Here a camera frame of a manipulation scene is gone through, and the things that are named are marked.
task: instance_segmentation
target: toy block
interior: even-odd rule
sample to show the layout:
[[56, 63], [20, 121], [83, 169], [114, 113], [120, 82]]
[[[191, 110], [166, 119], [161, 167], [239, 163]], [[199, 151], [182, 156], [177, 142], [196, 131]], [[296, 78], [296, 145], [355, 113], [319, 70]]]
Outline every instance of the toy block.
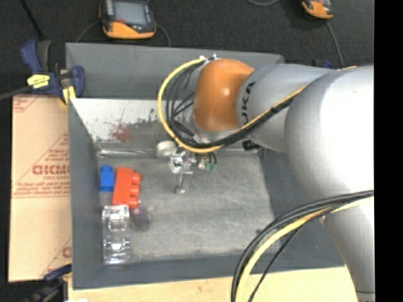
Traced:
[[112, 204], [127, 204], [130, 209], [139, 206], [141, 175], [133, 169], [118, 167], [115, 175]]

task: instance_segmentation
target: cardboard sheet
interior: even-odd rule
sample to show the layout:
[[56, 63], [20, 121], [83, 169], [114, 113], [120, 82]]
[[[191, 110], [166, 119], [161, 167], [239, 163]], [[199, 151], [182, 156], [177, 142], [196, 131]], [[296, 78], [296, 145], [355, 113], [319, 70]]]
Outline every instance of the cardboard sheet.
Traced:
[[13, 98], [9, 281], [41, 279], [71, 262], [67, 106]]

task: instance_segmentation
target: black floor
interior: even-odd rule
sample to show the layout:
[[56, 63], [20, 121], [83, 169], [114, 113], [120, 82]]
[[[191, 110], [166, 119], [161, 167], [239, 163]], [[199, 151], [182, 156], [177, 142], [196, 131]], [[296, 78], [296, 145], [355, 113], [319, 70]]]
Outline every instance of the black floor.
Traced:
[[[375, 0], [331, 1], [335, 16], [329, 24], [342, 58], [336, 52], [326, 23], [308, 20], [298, 0], [279, 0], [267, 7], [246, 0], [151, 0], [150, 5], [173, 47], [272, 52], [281, 54], [287, 62], [306, 65], [315, 60], [326, 60], [335, 67], [373, 64]], [[75, 41], [96, 20], [99, 0], [26, 0], [26, 3], [46, 38], [54, 42], [50, 51], [52, 68], [56, 62], [64, 65], [64, 43]], [[27, 71], [19, 48], [38, 35], [19, 0], [0, 0], [0, 24], [1, 94], [25, 84]], [[107, 42], [98, 25], [82, 40]], [[167, 38], [158, 30], [151, 40], [141, 44], [166, 46]], [[20, 301], [38, 286], [38, 283], [6, 283], [10, 119], [10, 100], [5, 99], [0, 101], [0, 301]]]

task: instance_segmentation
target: clamp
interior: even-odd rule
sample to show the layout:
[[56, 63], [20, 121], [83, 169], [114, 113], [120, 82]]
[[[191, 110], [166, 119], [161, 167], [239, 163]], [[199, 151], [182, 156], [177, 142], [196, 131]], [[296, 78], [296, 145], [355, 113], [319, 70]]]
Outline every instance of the clamp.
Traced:
[[21, 58], [31, 70], [27, 83], [32, 94], [55, 95], [67, 104], [70, 98], [81, 96], [84, 90], [84, 69], [76, 65], [63, 74], [49, 72], [47, 60], [50, 44], [50, 40], [37, 42], [32, 39], [20, 48]]

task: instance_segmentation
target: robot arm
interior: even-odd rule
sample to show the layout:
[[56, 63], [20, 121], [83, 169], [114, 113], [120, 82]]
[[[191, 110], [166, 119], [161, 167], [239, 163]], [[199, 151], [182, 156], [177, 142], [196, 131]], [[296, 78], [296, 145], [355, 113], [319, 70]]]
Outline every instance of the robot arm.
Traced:
[[[373, 189], [373, 66], [252, 70], [235, 60], [214, 60], [196, 84], [193, 125], [210, 141], [233, 135], [301, 87], [289, 107], [248, 139], [287, 153], [309, 201]], [[373, 201], [327, 215], [322, 223], [349, 269], [359, 302], [375, 301]]]
[[[373, 189], [372, 66], [320, 70], [279, 65], [258, 70], [240, 88], [238, 120], [244, 123], [246, 117], [271, 106], [272, 99], [301, 84], [307, 87], [290, 107], [257, 129], [251, 139], [287, 153], [310, 201]], [[349, 269], [358, 300], [375, 301], [373, 201], [330, 214], [323, 225]]]

